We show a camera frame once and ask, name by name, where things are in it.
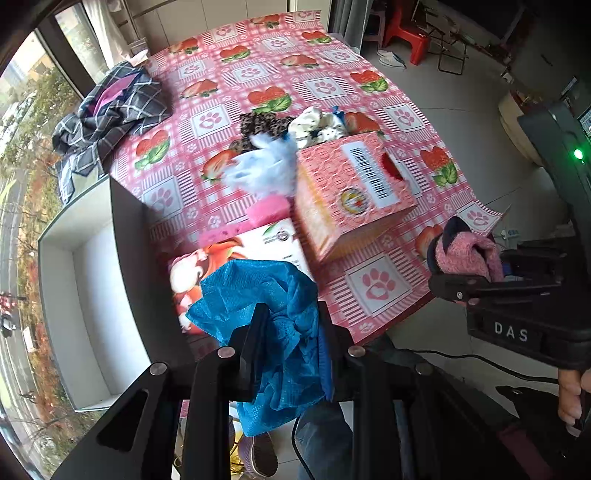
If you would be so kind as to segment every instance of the strawberry print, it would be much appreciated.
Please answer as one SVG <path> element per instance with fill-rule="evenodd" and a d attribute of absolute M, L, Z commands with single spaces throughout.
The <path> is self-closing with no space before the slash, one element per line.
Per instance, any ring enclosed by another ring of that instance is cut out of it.
<path fill-rule="evenodd" d="M 217 92 L 217 83 L 209 79 L 201 80 L 189 85 L 183 90 L 181 98 L 191 98 L 199 95 L 200 97 L 209 97 L 212 93 Z"/>
<path fill-rule="evenodd" d="M 168 48 L 170 53 L 181 53 L 185 52 L 187 55 L 191 55 L 193 52 L 199 49 L 199 41 L 195 37 L 190 37 L 182 42 L 179 42 Z"/>
<path fill-rule="evenodd" d="M 353 72 L 351 78 L 360 83 L 359 88 L 364 92 L 385 92 L 388 90 L 388 82 L 381 75 L 372 72 L 371 70 L 365 70 L 363 73 Z"/>
<path fill-rule="evenodd" d="M 426 226 L 423 231 L 418 234 L 418 237 L 414 240 L 414 248 L 417 251 L 419 257 L 423 260 L 427 258 L 427 251 L 429 245 L 433 239 L 443 233 L 443 228 L 440 225 Z"/>
<path fill-rule="evenodd" d="M 421 150 L 421 158 L 429 169 L 436 175 L 433 180 L 440 187 L 457 182 L 457 169 L 451 158 L 447 156 L 445 150 L 440 147 L 433 147 L 431 151 Z"/>
<path fill-rule="evenodd" d="M 234 60 L 241 60 L 245 59 L 251 54 L 251 51 L 248 47 L 244 45 L 237 45 L 234 48 L 227 48 L 220 52 L 220 56 L 222 58 L 222 62 L 228 63 Z"/>
<path fill-rule="evenodd" d="M 302 32 L 301 36 L 304 37 L 308 43 L 332 42 L 332 38 L 330 38 L 326 33 L 320 32 L 318 30 L 314 32 Z"/>
<path fill-rule="evenodd" d="M 291 105 L 291 97 L 282 88 L 271 86 L 264 92 L 254 91 L 246 97 L 250 103 L 256 105 L 255 113 L 282 112 Z"/>
<path fill-rule="evenodd" d="M 279 18 L 280 16 L 278 14 L 266 15 L 264 17 L 251 18 L 251 22 L 255 25 L 265 25 L 267 28 L 275 28 L 279 25 Z"/>
<path fill-rule="evenodd" d="M 220 153 L 214 155 L 203 165 L 201 178 L 203 180 L 209 180 L 212 183 L 219 182 L 224 169 L 229 165 L 235 164 L 233 158 L 237 155 L 238 153 L 236 151 L 230 149 L 222 150 Z"/>
<path fill-rule="evenodd" d="M 318 66 L 318 61 L 307 55 L 290 55 L 281 59 L 281 64 L 286 67 L 297 67 L 301 65 L 307 69 L 312 69 Z"/>
<path fill-rule="evenodd" d="M 140 158 L 135 162 L 136 170 L 145 170 L 161 161 L 170 148 L 170 137 L 166 130 L 158 130 L 152 138 L 147 138 L 135 147 L 135 154 Z"/>
<path fill-rule="evenodd" d="M 361 112 L 348 112 L 345 114 L 345 126 L 351 135 L 377 132 L 383 135 L 382 129 L 375 120 Z"/>

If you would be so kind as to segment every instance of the road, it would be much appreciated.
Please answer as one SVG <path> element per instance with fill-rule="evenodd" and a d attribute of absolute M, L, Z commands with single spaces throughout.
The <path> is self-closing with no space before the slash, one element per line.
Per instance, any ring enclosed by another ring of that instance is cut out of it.
<path fill-rule="evenodd" d="M 10 189 L 6 198 L 7 203 L 21 205 L 27 191 L 27 174 L 23 170 L 15 172 L 16 183 Z M 4 189 L 6 181 L 0 181 L 0 192 Z M 17 292 L 17 248 L 18 227 L 21 222 L 21 214 L 0 212 L 0 291 Z M 29 366 L 27 350 L 22 338 L 18 310 L 12 314 L 18 325 L 10 338 L 0 335 L 0 375 L 2 375 L 6 387 L 11 395 L 12 406 L 7 408 L 12 426 L 24 447 L 21 449 L 25 457 L 29 457 L 35 465 L 41 467 L 43 461 L 36 447 L 31 447 L 28 438 L 36 430 L 36 427 L 19 420 L 30 421 L 38 417 L 37 409 L 28 400 L 18 396 L 19 393 L 35 391 L 33 373 Z"/>

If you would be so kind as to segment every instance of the human hand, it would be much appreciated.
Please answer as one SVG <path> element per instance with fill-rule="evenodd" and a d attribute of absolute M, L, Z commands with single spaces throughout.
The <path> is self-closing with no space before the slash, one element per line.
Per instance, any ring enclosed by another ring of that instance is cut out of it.
<path fill-rule="evenodd" d="M 581 377 L 576 370 L 558 370 L 558 416 L 568 425 L 581 418 L 579 395 L 582 390 L 591 393 L 591 368 Z"/>

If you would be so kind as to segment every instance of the gray plaid clothing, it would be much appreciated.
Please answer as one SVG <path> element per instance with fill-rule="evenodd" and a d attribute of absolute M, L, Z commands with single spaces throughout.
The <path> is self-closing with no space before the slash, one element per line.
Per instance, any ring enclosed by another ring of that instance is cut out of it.
<path fill-rule="evenodd" d="M 136 75 L 131 84 L 93 115 L 105 89 L 130 74 Z M 66 115 L 53 132 L 53 148 L 63 155 L 56 162 L 61 201 L 66 204 L 72 198 L 73 173 L 87 176 L 97 167 L 100 177 L 104 174 L 102 161 L 125 134 L 142 135 L 169 116 L 160 82 L 127 61 L 115 65 L 82 101 L 78 111 Z"/>

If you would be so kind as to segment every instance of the blue mesh fabric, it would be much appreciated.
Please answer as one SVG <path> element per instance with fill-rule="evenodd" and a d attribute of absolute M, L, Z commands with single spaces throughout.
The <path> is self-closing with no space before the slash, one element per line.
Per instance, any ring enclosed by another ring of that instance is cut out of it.
<path fill-rule="evenodd" d="M 187 317 L 227 345 L 257 303 L 271 312 L 261 387 L 238 404 L 244 433 L 258 435 L 301 415 L 324 398 L 318 361 L 318 288 L 288 262 L 231 260 L 201 283 L 203 298 Z"/>

